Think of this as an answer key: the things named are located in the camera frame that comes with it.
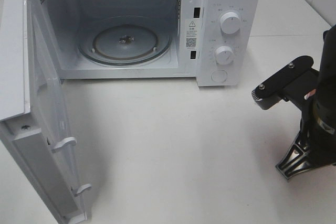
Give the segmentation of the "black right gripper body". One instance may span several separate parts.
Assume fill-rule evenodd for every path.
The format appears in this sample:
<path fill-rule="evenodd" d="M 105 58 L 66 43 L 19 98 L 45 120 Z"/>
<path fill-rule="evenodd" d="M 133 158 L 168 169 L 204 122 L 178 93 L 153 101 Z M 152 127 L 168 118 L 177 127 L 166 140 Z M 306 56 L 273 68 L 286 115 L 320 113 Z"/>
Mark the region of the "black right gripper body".
<path fill-rule="evenodd" d="M 318 98 L 316 88 L 304 95 L 300 143 L 313 166 L 335 166 L 335 109 Z"/>

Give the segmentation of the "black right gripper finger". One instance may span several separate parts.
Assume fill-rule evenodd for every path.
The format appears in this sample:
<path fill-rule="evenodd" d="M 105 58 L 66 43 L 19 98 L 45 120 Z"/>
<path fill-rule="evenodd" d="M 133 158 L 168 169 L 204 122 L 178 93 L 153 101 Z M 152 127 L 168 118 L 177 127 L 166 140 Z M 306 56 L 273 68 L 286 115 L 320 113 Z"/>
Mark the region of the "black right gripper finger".
<path fill-rule="evenodd" d="M 298 133 L 283 159 L 276 165 L 278 172 L 290 181 L 294 176 L 316 169 L 310 143 Z"/>

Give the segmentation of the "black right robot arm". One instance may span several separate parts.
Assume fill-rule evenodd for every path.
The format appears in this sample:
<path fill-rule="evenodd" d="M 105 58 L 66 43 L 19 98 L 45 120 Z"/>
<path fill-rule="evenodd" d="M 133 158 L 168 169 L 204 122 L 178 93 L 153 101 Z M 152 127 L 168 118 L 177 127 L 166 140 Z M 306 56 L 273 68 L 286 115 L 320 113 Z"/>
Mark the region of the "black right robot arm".
<path fill-rule="evenodd" d="M 302 110 L 302 140 L 312 168 L 335 163 L 335 26 L 323 33 L 317 86 Z"/>

